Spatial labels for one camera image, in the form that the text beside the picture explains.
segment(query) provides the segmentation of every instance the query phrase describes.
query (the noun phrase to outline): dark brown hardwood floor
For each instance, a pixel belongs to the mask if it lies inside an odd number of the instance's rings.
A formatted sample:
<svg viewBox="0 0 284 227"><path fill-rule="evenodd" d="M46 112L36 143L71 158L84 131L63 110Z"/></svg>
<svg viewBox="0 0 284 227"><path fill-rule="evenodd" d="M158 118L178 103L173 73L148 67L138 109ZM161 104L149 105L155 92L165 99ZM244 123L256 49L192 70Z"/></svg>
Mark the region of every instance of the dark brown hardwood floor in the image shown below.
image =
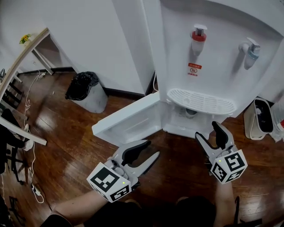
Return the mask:
<svg viewBox="0 0 284 227"><path fill-rule="evenodd" d="M22 75L27 90L36 74ZM12 172L2 174L4 198L10 207L9 196L18 199L19 213L26 219L26 226L39 226L57 203L91 190L86 178L99 162L105 162L117 147L92 133L91 127L99 120L131 104L132 100L109 97L101 114L89 113L65 99L66 90L74 73L46 75L34 83L27 111L32 133L47 140L47 146L35 145L34 183L44 191L45 202L37 203L26 168L17 165L22 186ZM25 96L18 110L24 112ZM275 143L270 136L261 141L245 137L243 115L224 122L233 134L235 143L242 149L248 168L240 179L233 181L234 195L240 196L240 217L244 221L263 218L265 223L284 214L284 142ZM153 218L157 226L165 221L171 204L181 196L201 195L214 203L215 178L208 175L205 157L194 139L172 135L163 131L151 135L151 147L146 153L160 151L160 157L150 171L140 179L141 186L125 196L122 201L136 199ZM18 152L31 166L32 150Z"/></svg>

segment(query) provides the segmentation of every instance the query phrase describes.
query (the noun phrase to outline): black pants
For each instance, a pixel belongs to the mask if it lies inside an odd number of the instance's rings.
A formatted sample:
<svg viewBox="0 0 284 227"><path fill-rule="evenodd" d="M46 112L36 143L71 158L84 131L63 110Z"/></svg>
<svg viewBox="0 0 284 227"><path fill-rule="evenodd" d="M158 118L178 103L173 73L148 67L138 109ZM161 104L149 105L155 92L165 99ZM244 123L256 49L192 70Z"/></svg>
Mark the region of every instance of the black pants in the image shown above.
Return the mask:
<svg viewBox="0 0 284 227"><path fill-rule="evenodd" d="M212 227L215 220L215 206L202 196L180 201L172 210L169 226ZM151 227L151 221L135 203L108 203L85 222L85 227L123 226Z"/></svg>
<svg viewBox="0 0 284 227"><path fill-rule="evenodd" d="M5 109L1 117L20 127L9 109ZM25 145L23 141L17 139L7 128L0 125L0 173L5 171L7 144L17 148L23 148Z"/></svg>

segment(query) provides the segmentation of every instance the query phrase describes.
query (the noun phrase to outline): black sleeve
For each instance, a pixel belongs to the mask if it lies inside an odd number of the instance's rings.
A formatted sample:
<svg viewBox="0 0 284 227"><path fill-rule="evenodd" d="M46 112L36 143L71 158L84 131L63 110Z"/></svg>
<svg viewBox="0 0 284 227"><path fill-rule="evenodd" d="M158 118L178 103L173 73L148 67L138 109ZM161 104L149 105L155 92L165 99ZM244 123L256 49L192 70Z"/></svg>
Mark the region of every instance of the black sleeve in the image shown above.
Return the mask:
<svg viewBox="0 0 284 227"><path fill-rule="evenodd" d="M72 227L72 225L65 218L59 215L50 215L41 225L41 227L50 226Z"/></svg>

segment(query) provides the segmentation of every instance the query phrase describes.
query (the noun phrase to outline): red warning label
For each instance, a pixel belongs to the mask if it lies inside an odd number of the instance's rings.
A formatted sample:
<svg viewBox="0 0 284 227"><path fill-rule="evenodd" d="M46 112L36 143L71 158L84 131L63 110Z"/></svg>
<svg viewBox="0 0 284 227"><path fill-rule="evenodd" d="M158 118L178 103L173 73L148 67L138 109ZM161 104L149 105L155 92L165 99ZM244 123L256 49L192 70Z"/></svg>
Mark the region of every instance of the red warning label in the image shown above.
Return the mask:
<svg viewBox="0 0 284 227"><path fill-rule="evenodd" d="M187 74L191 76L198 76L198 72L202 68L202 66L193 63L188 63L188 67L189 67L189 72Z"/></svg>

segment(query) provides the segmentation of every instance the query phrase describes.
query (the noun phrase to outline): clear plastic container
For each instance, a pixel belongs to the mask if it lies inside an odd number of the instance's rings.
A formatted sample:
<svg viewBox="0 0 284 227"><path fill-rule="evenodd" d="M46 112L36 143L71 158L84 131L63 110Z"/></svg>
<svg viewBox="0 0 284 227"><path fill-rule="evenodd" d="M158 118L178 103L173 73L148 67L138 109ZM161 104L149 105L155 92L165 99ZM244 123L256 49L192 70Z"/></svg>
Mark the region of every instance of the clear plastic container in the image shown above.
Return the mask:
<svg viewBox="0 0 284 227"><path fill-rule="evenodd" d="M284 138L284 95L271 108L273 131L271 137L278 142Z"/></svg>

